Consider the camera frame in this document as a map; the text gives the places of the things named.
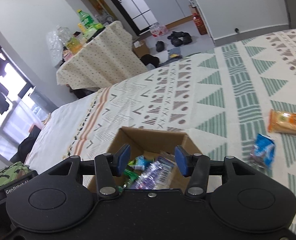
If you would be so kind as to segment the blue snack packet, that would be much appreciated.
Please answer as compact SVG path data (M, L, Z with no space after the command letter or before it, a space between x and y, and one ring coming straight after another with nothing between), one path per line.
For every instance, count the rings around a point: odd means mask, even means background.
M275 160L275 141L263 134L257 134L250 153L250 163L261 170L270 171Z

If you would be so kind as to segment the brown cardboard box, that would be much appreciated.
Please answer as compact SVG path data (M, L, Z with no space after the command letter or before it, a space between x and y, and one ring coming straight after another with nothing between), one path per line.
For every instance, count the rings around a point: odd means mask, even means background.
M175 147L181 145L190 155L201 153L187 133L167 132L152 129L121 127L110 145L98 154L116 153L124 144L130 145L130 160L143 155L147 159L156 159L162 152L175 153Z

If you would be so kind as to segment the purple snack packet in box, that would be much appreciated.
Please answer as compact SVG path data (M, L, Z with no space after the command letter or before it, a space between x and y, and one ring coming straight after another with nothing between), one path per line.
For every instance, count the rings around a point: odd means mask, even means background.
M164 157L158 157L134 182L137 190L161 190L170 188L174 177L175 163Z

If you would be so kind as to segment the patterned bed cover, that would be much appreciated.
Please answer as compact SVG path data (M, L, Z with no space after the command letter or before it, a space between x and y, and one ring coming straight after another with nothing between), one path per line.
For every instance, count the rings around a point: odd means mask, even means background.
M192 54L63 105L26 164L42 173L72 155L91 160L121 127L188 134L212 160L248 161L273 110L296 113L296 29Z

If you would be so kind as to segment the orange biscuit packet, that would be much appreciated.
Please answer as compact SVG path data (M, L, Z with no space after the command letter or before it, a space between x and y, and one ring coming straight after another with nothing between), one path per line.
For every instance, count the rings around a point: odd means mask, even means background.
M296 135L296 113L270 111L268 132Z

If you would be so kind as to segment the table with dotted tablecloth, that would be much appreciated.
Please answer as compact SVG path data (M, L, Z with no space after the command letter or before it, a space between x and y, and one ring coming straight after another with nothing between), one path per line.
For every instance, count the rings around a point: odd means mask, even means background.
M59 67L57 84L72 89L104 88L147 72L132 46L132 35L114 21Z

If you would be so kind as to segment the small cardboard box on floor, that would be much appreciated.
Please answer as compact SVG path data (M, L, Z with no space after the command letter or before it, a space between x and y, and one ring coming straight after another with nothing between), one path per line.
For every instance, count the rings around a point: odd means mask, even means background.
M150 49L148 48L145 40L135 41L133 43L133 51L138 58L150 54Z

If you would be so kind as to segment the yellow drink bottle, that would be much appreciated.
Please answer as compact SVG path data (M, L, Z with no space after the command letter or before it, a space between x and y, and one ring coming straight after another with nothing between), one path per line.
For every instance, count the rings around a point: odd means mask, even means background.
M73 53L73 55L76 55L83 48L82 44L74 36L72 36L68 42L65 43L65 46Z

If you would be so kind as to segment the single black slipper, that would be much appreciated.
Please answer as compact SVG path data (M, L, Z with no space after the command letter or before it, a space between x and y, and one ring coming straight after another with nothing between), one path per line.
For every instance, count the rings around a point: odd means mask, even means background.
M156 51L159 53L165 49L165 45L163 41L158 41L156 43Z

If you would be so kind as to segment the black sandals pair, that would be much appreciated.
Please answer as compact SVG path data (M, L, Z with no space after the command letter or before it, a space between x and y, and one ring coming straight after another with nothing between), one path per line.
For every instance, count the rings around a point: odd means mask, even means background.
M174 47L180 47L181 45L187 45L192 42L192 37L189 33L186 32L176 32L173 31L170 36L168 36L168 40L171 41L171 44Z

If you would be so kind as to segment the red-white plastic bag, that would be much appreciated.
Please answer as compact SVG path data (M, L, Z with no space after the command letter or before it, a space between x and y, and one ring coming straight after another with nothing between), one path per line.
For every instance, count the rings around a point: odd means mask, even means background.
M165 25L162 25L160 23L154 23L150 27L150 33L152 34L153 37L160 37L165 34L167 34L169 31Z

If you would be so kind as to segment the green soda bottle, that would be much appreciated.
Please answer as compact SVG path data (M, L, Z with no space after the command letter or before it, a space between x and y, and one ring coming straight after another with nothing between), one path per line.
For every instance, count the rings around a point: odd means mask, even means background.
M95 25L95 21L90 14L81 9L78 9L77 12L79 14L81 24L83 24L86 29L92 28Z

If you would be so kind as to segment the red oil bottle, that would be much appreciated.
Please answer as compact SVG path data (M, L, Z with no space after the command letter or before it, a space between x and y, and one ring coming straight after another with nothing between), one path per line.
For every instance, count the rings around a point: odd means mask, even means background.
M201 16L195 12L192 14L192 16L193 16L193 21L194 21L200 35L207 34L207 29L204 25L204 22L203 22Z

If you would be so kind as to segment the white cabinet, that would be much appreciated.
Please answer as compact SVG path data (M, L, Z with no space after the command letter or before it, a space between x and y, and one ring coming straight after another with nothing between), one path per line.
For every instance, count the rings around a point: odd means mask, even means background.
M192 16L189 0L144 0L158 23L168 25Z

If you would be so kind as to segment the black-framed glass door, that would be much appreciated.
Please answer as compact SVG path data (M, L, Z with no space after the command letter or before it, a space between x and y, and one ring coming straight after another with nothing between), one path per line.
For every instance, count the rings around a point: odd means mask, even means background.
M144 0L112 0L132 27L136 35L141 35L157 20Z

